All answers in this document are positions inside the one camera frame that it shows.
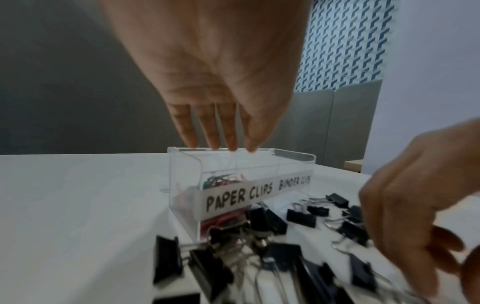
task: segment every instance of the plastic organizer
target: plastic organizer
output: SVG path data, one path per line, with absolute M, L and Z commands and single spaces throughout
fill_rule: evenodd
M 276 204 L 305 197 L 315 155 L 280 149 L 168 148 L 170 208 L 192 240 L 205 239 L 210 227 L 228 227 L 246 220 L 250 205 Z

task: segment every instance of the dark gray panel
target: dark gray panel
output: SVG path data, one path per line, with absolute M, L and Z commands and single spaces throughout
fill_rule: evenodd
M 0 4 L 0 154 L 165 152 L 182 144 L 122 45 L 64 0 Z
M 265 146 L 311 153 L 320 163 L 333 99 L 332 90 L 295 93 L 287 114 Z
M 343 168 L 363 159 L 381 86 L 377 80 L 335 91 L 322 165 Z

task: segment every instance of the blue and white pattern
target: blue and white pattern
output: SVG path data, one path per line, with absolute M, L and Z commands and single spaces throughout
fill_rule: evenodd
M 315 0 L 295 91 L 382 79 L 400 0 Z

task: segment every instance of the white label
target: white label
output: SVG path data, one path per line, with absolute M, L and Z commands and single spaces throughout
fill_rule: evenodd
M 313 170 L 198 191 L 195 219 L 206 220 L 310 184 Z

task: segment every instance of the white wall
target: white wall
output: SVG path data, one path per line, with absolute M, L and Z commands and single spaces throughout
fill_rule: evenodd
M 363 173 L 416 135 L 480 117 L 480 1 L 402 0 Z

